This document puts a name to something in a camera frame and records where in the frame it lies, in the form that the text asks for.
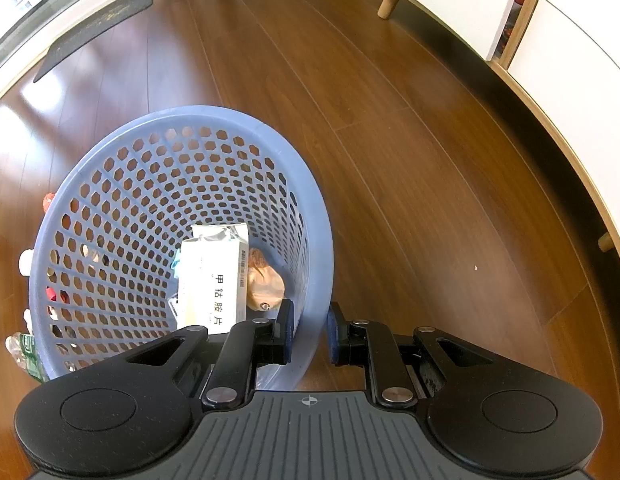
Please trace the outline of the white medicine box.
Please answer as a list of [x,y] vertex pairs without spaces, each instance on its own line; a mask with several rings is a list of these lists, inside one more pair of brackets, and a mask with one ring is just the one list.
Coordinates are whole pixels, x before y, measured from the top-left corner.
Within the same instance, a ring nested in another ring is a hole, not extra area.
[[224,334],[246,319],[249,231],[245,222],[194,224],[176,258],[176,326]]

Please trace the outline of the blue mesh plastic basket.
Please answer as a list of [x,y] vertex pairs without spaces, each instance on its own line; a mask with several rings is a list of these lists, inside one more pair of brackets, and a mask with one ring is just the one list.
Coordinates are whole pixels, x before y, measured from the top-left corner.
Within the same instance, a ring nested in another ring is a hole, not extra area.
[[296,388],[324,326],[334,281],[326,206],[310,169],[247,114],[181,106],[116,129],[69,172],[33,249],[29,308],[46,375],[57,378],[176,327],[173,262],[196,224],[244,223],[295,307],[287,365],[267,390]]

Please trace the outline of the brown crumpled wrapper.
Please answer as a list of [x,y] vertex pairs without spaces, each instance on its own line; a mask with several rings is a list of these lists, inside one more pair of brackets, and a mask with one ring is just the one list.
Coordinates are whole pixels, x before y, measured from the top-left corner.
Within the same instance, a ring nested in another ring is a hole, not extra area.
[[251,247],[248,255],[247,306],[252,311],[278,309],[285,298],[285,283],[263,252]]

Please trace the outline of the orange crumpled wrapper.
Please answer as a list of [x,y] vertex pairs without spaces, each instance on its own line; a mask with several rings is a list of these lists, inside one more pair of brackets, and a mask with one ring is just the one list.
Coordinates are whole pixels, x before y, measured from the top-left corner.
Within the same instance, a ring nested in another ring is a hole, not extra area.
[[47,212],[50,208],[50,206],[52,206],[52,201],[55,198],[55,194],[54,193],[47,193],[42,200],[42,208],[44,212]]

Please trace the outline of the dark door mat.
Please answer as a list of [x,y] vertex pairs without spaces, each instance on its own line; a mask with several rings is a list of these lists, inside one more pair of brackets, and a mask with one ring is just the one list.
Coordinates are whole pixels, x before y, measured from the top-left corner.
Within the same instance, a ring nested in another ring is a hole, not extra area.
[[116,0],[70,28],[49,47],[42,66],[33,78],[41,80],[71,54],[102,35],[107,30],[148,9],[153,0]]

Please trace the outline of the white wooden cabinet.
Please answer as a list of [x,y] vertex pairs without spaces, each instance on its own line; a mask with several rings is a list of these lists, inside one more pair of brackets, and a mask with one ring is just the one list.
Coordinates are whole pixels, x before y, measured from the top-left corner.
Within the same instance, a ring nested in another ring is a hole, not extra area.
[[[399,0],[383,0],[388,18]],[[538,118],[620,258],[620,0],[407,0],[465,42]]]

